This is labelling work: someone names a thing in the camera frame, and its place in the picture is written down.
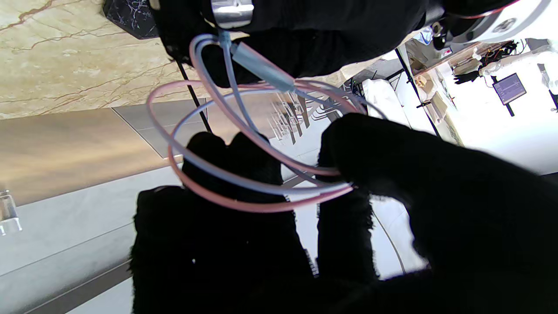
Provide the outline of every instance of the cable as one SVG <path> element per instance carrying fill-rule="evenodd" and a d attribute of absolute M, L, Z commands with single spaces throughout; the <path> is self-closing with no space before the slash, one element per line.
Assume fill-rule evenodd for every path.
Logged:
<path fill-rule="evenodd" d="M 209 75 L 207 68 L 203 64 L 201 51 L 204 47 L 208 45 L 221 45 L 224 50 L 224 57 L 225 63 L 227 67 L 227 76 L 229 78 L 230 85 L 232 87 L 233 93 L 227 94 L 225 96 L 221 95 L 217 90 L 211 76 Z M 275 149 L 269 142 L 264 141 L 263 138 L 257 133 L 256 126 L 254 125 L 253 121 L 250 119 L 246 108 L 242 102 L 241 95 L 242 94 L 255 94 L 255 93 L 276 93 L 278 90 L 267 84 L 267 83 L 258 83 L 252 85 L 240 85 L 238 86 L 235 78 L 234 78 L 234 71 L 232 67 L 232 60 L 230 57 L 230 38 L 227 34 L 222 34 L 220 38 L 217 38 L 214 35 L 200 35 L 194 38 L 194 40 L 190 43 L 190 56 L 192 57 L 192 62 L 194 67 L 198 70 L 200 81 L 190 81 L 185 80 L 182 82 L 172 82 L 168 84 L 164 84 L 160 87 L 157 87 L 148 97 L 147 99 L 147 108 L 148 108 L 148 115 L 153 121 L 155 129 L 161 133 L 163 138 L 169 143 L 169 163 L 176 173 L 176 175 L 181 179 L 181 181 L 190 188 L 194 193 L 208 199 L 209 201 L 219 204 L 221 206 L 229 207 L 235 210 L 240 211 L 248 211 L 248 212 L 280 212 L 280 211 L 290 211 L 294 207 L 303 206 L 306 204 L 316 204 L 319 202 L 324 202 L 335 197 L 339 197 L 343 194 L 346 194 L 352 191 L 352 187 L 348 183 L 340 182 L 340 183 L 324 183 L 320 182 L 305 172 L 321 174 L 321 175 L 338 175 L 339 172 L 334 168 L 324 168 L 318 166 L 309 166 L 303 163 L 300 163 L 296 160 L 289 158 L 288 156 L 284 155 L 277 149 Z M 260 62 L 266 69 L 269 71 L 274 71 L 273 67 L 277 68 L 263 56 L 259 55 L 257 52 L 255 54 L 255 58 L 258 58 L 258 62 Z M 304 98 L 312 99 L 313 96 L 308 95 L 308 92 L 320 92 L 329 96 L 334 101 L 337 101 L 338 104 L 333 104 L 329 102 L 322 101 L 317 99 L 319 103 L 322 103 L 326 107 L 334 108 L 341 110 L 342 112 L 365 112 L 367 111 L 365 108 L 361 106 L 361 104 L 365 104 L 366 106 L 370 106 L 374 108 L 379 114 L 386 118 L 386 116 L 375 108 L 375 106 L 368 103 L 362 97 L 355 97 L 353 95 L 346 95 L 341 90 L 333 87 L 324 82 L 316 82 L 316 81 L 309 81 L 309 80 L 294 80 L 294 90 L 293 92 L 297 95 L 300 95 Z M 176 88 L 176 87 L 183 87 L 184 85 L 200 85 L 203 84 L 206 89 L 208 90 L 209 94 L 212 97 L 212 101 L 204 104 L 203 106 L 197 107 L 195 110 L 190 112 L 186 115 L 178 125 L 176 125 L 175 129 L 171 134 L 168 134 L 166 130 L 157 122 L 155 117 L 155 113 L 153 111 L 153 100 L 157 97 L 161 92 Z M 319 85 L 325 87 L 322 89 L 315 85 Z M 245 88 L 246 91 L 240 92 L 238 88 Z M 243 112 L 244 118 L 246 119 L 246 123 L 240 119 L 240 117 L 231 109 L 230 105 L 227 103 L 226 99 L 234 97 L 237 100 L 240 110 Z M 313 182 L 317 187 L 310 187 L 310 188 L 286 188 L 279 185 L 267 184 L 262 183 L 254 180 L 250 180 L 247 178 L 240 177 L 228 171 L 218 168 L 217 166 L 208 163 L 204 159 L 200 158 L 199 156 L 192 153 L 187 148 L 183 147 L 180 143 L 178 143 L 174 137 L 176 132 L 179 130 L 181 125 L 183 125 L 188 119 L 192 118 L 193 116 L 197 115 L 198 113 L 202 113 L 203 110 L 217 104 L 219 108 L 223 111 L 223 113 L 243 132 L 249 139 L 251 139 L 257 146 L 263 149 L 265 152 L 270 154 L 270 156 L 276 158 L 281 163 L 292 167 L 295 173 L 299 173 L 300 176 L 305 178 L 306 180 Z M 184 159 L 196 167 L 206 171 L 207 173 L 220 178 L 222 180 L 226 180 L 227 182 L 236 184 L 238 186 L 252 189 L 254 191 L 268 193 L 268 194 L 276 194 L 276 195 L 284 195 L 284 194 L 309 194 L 309 193 L 321 193 L 319 196 L 311 197 L 308 199 L 304 199 L 302 201 L 292 202 L 292 203 L 272 203 L 272 204 L 260 204 L 260 203 L 246 203 L 246 202 L 238 202 L 234 199 L 230 199 L 219 194 L 216 194 L 210 190 L 205 189 L 204 187 L 200 186 L 193 180 L 191 180 L 186 174 L 184 174 L 180 169 L 178 169 L 174 159 L 172 150 L 176 149 L 184 156 Z"/>
<path fill-rule="evenodd" d="M 246 110 L 246 106 L 244 105 L 244 102 L 242 101 L 242 97 L 240 96 L 240 92 L 238 91 L 237 79 L 234 76 L 233 61 L 230 57 L 231 41 L 230 41 L 229 32 L 219 30 L 219 43 L 223 47 L 223 55 L 224 55 L 224 58 L 225 58 L 225 68 L 227 70 L 227 77 L 229 79 L 229 85 L 233 90 L 234 98 L 236 99 L 238 107 L 240 108 L 240 111 L 241 111 L 242 115 L 244 116 L 244 119 L 246 120 L 246 123 L 248 124 L 248 126 L 252 130 L 254 130 L 255 132 L 258 132 L 258 128 L 256 127 L 256 124 L 250 118 L 250 115 L 248 114 L 248 111 Z M 299 177 L 304 178 L 306 181 L 312 182 L 312 183 L 316 184 L 317 186 L 323 186 L 323 184 L 320 181 L 315 180 L 311 176 L 305 174 L 302 171 L 299 171 L 295 167 L 292 167 L 292 166 L 289 166 L 289 165 L 286 165 L 286 167 L 290 171 L 292 171 L 293 173 L 298 175 Z"/>
<path fill-rule="evenodd" d="M 229 85 L 230 85 L 231 89 L 233 90 L 234 98 L 236 99 L 238 107 L 240 108 L 240 112 L 244 116 L 244 119 L 246 120 L 246 123 L 248 124 L 248 126 L 252 130 L 257 132 L 258 128 L 256 127 L 256 124 L 250 118 L 250 115 L 248 114 L 248 111 L 246 110 L 246 106 L 244 105 L 244 102 L 242 101 L 242 97 L 240 97 L 240 93 L 238 92 L 237 79 L 234 77 L 233 61 L 230 57 L 231 43 L 230 43 L 229 32 L 219 31 L 219 43 L 222 45 L 222 48 L 223 48 L 223 55 L 225 57 L 225 68 L 227 69 L 227 77 L 229 78 Z"/>
<path fill-rule="evenodd" d="M 279 160 L 281 163 L 297 168 L 299 170 L 315 174 L 329 176 L 339 175 L 339 172 L 334 168 L 309 166 L 287 157 L 286 155 L 275 149 L 273 146 L 271 146 L 271 144 L 264 141 L 264 139 L 262 139 L 259 134 L 250 129 L 238 117 L 238 115 L 230 109 L 227 102 L 223 99 L 223 96 L 217 90 L 215 83 L 213 82 L 207 71 L 207 68 L 202 62 L 199 61 L 201 60 L 201 51 L 204 47 L 217 44 L 215 38 L 216 37 L 213 35 L 200 35 L 194 38 L 194 40 L 190 44 L 190 56 L 195 56 L 194 58 L 192 58 L 192 62 L 194 64 L 194 67 L 196 67 L 196 69 L 199 71 L 198 75 L 200 77 L 200 80 L 206 87 L 208 87 L 209 94 L 211 95 L 213 100 L 216 101 L 217 105 L 221 108 L 223 113 L 225 113 L 225 115 L 240 129 L 242 133 L 246 135 L 246 137 L 252 140 L 257 146 L 270 154 L 272 157 Z"/>
<path fill-rule="evenodd" d="M 159 95 L 160 93 L 162 93 L 163 91 L 166 91 L 168 89 L 176 88 L 176 87 L 182 87 L 186 84 L 201 85 L 201 82 L 179 81 L 179 82 L 167 83 L 167 84 L 164 84 L 164 85 L 161 85 L 161 86 L 157 87 L 147 98 L 147 108 L 148 108 L 147 114 L 149 115 L 149 117 L 153 121 L 153 125 L 154 125 L 155 129 L 157 131 L 159 131 L 159 133 L 163 136 L 163 138 L 165 138 L 165 140 L 170 144 L 170 146 L 172 146 L 174 149 L 176 149 L 178 152 L 180 152 L 183 155 L 184 159 L 186 159 L 188 162 L 194 164 L 196 167 L 198 167 L 200 169 L 203 169 L 207 173 L 209 173 L 209 174 L 211 174 L 211 175 L 213 175 L 213 176 L 215 176 L 219 179 L 225 180 L 227 182 L 239 185 L 239 186 L 247 188 L 247 189 L 251 189 L 251 190 L 262 192 L 262 193 L 274 194 L 274 195 L 328 193 L 328 192 L 337 191 L 341 188 L 345 188 L 345 187 L 349 186 L 348 183 L 337 183 L 337 184 L 326 185 L 326 186 L 323 186 L 323 187 L 309 187 L 309 188 L 295 188 L 295 189 L 284 188 L 280 185 L 262 183 L 262 182 L 258 182 L 258 181 L 254 181 L 254 180 L 250 180 L 250 179 L 241 177 L 241 176 L 236 175 L 234 173 L 231 173 L 231 172 L 225 171 L 223 169 L 220 169 L 217 166 L 215 166 L 215 165 L 205 161 L 204 159 L 200 158 L 199 156 L 194 154 L 189 149 L 183 147 L 180 143 L 178 143 L 174 139 L 173 136 L 168 134 L 166 132 L 166 130 L 161 126 L 161 124 L 157 121 L 157 119 L 155 117 L 155 113 L 153 111 L 153 99 L 155 99 L 155 97 L 157 95 Z M 209 107 L 213 104 L 215 104 L 215 102 L 211 101 L 211 102 L 208 102 L 208 103 L 206 103 L 204 105 L 201 105 L 200 107 L 196 108 L 195 110 L 190 112 L 188 115 L 186 115 L 186 117 L 184 117 L 181 120 L 181 122 L 177 125 L 177 127 L 179 127 L 180 125 L 185 123 L 188 119 L 192 118 L 192 116 L 195 116 L 196 114 L 205 110 L 207 107 Z"/>
<path fill-rule="evenodd" d="M 389 236 L 389 233 L 387 233 L 386 228 L 384 228 L 382 222 L 380 221 L 380 218 L 378 218 L 378 216 L 376 216 L 375 213 L 373 213 L 373 215 L 374 215 L 374 217 L 376 217 L 376 220 L 380 224 L 380 227 L 382 227 L 384 233 L 386 234 L 387 239 L 389 240 L 389 243 L 391 243 L 391 246 L 393 247 L 393 250 L 395 251 L 395 255 L 397 255 L 397 259 L 399 260 L 399 265 L 401 266 L 401 271 L 403 272 L 403 274 L 406 274 L 407 272 L 405 271 L 405 266 L 403 265 L 403 260 L 401 259 L 401 256 L 399 255 L 399 251 L 395 247 L 395 243 L 393 243 L 393 241 L 391 240 L 391 237 Z"/>

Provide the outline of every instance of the metal stand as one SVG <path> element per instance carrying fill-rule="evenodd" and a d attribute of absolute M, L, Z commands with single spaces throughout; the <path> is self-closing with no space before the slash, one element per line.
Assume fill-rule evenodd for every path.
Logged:
<path fill-rule="evenodd" d="M 419 96 L 419 90 L 417 89 L 417 86 L 415 85 L 415 78 L 413 77 L 413 75 L 411 74 L 410 69 L 407 67 L 407 64 L 405 63 L 405 60 L 403 59 L 403 56 L 401 55 L 401 52 L 399 52 L 399 48 L 395 49 L 395 52 L 397 53 L 397 57 L 399 58 L 399 62 L 401 63 L 401 66 L 403 67 L 403 69 L 393 73 L 392 75 L 389 76 L 389 78 L 394 78 L 400 74 L 402 74 L 403 72 L 405 72 L 407 74 L 407 84 L 411 83 L 411 85 L 413 86 L 413 89 L 415 90 L 415 93 L 417 95 L 418 101 L 420 101 L 420 96 Z M 423 103 L 421 102 L 420 106 L 418 106 L 417 108 L 420 107 L 424 107 L 426 106 L 428 103 Z M 436 126 L 434 125 L 434 122 L 432 122 L 432 119 L 430 118 L 430 116 L 428 116 L 428 114 L 425 112 L 426 117 L 428 118 L 428 121 L 430 121 L 430 125 L 432 126 L 432 128 L 434 129 L 434 132 L 436 133 L 436 136 L 439 138 L 442 138 L 440 136 L 440 133 L 438 132 L 438 129 L 436 128 Z"/>
<path fill-rule="evenodd" d="M 185 80 L 188 80 L 188 75 L 186 75 L 186 71 L 184 71 L 184 67 L 182 66 L 182 64 L 180 62 L 176 62 L 176 64 L 178 65 L 178 68 L 180 69 L 180 73 L 182 73 L 182 77 Z M 188 90 L 190 91 L 190 95 L 192 95 L 192 99 L 194 100 L 194 104 L 196 104 L 196 108 L 200 106 L 200 102 L 198 101 L 198 98 L 196 97 L 196 93 L 194 93 L 194 89 L 192 88 L 192 85 L 188 85 Z M 205 129 L 207 130 L 207 132 L 209 133 L 213 133 L 211 131 L 211 127 L 209 126 L 209 122 L 207 120 L 207 118 L 205 117 L 205 114 L 203 112 L 200 112 L 200 116 L 201 116 L 201 120 L 203 121 L 204 125 L 205 125 Z"/>

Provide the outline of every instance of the black pole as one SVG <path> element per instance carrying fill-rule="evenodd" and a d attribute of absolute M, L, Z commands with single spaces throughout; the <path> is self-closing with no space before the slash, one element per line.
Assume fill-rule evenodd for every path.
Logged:
<path fill-rule="evenodd" d="M 178 61 L 176 62 L 176 64 L 178 65 L 178 68 L 180 69 L 180 73 L 182 73 L 182 77 L 185 80 L 188 80 L 188 75 L 186 75 L 186 71 L 184 71 L 184 67 L 182 66 L 182 64 Z M 188 90 L 190 91 L 190 95 L 192 95 L 192 99 L 194 100 L 194 104 L 196 104 L 196 108 L 199 107 L 200 102 L 198 101 L 198 98 L 196 97 L 196 93 L 194 93 L 194 89 L 192 88 L 192 85 L 188 85 Z M 207 130 L 207 132 L 213 133 L 211 131 L 211 127 L 209 126 L 209 122 L 208 122 L 208 120 L 205 117 L 203 112 L 200 112 L 200 116 L 201 116 L 201 120 L 203 121 L 203 123 L 205 125 L 205 129 Z"/>
<path fill-rule="evenodd" d="M 413 89 L 415 90 L 415 93 L 417 94 L 418 101 L 421 103 L 421 106 L 419 106 L 417 108 L 420 108 L 420 107 L 422 107 L 423 103 L 420 100 L 419 90 L 417 89 L 417 87 L 415 85 L 415 78 L 411 74 L 411 71 L 409 70 L 409 68 L 407 68 L 407 64 L 405 63 L 405 60 L 403 59 L 403 56 L 399 52 L 399 48 L 396 48 L 395 52 L 397 53 L 397 57 L 399 58 L 399 62 L 401 63 L 401 66 L 403 67 L 403 70 L 407 74 L 407 79 L 408 79 L 407 83 L 411 83 L 411 85 L 413 86 Z M 438 132 L 438 129 L 436 128 L 436 125 L 434 124 L 434 122 L 432 122 L 432 119 L 430 118 L 430 116 L 428 116 L 428 114 L 426 112 L 425 112 L 425 115 L 428 118 L 428 121 L 430 121 L 430 125 L 432 125 L 432 128 L 434 129 L 434 133 L 436 133 L 436 136 L 439 137 L 439 138 L 442 138 L 440 136 L 440 133 Z"/>

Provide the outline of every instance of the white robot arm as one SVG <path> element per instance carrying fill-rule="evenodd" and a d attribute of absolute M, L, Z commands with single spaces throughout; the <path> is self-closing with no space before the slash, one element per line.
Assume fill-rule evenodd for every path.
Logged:
<path fill-rule="evenodd" d="M 479 70 L 479 74 L 481 77 L 498 76 L 505 69 L 518 64 L 545 64 L 549 79 L 548 81 L 546 78 L 543 79 L 543 84 L 547 85 L 553 94 L 558 94 L 558 49 L 552 44 L 525 54 L 509 56 L 498 62 L 492 62 Z"/>

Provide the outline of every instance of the marble wall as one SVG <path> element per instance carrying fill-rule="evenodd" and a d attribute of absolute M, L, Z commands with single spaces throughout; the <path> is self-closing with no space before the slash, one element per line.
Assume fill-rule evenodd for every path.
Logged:
<path fill-rule="evenodd" d="M 154 87 L 182 79 L 161 41 L 138 40 L 108 21 L 103 0 L 0 5 L 0 119 L 141 104 Z M 320 79 L 341 85 L 370 63 Z M 198 97 L 208 96 L 195 89 Z M 190 98 L 184 88 L 157 101 Z"/>

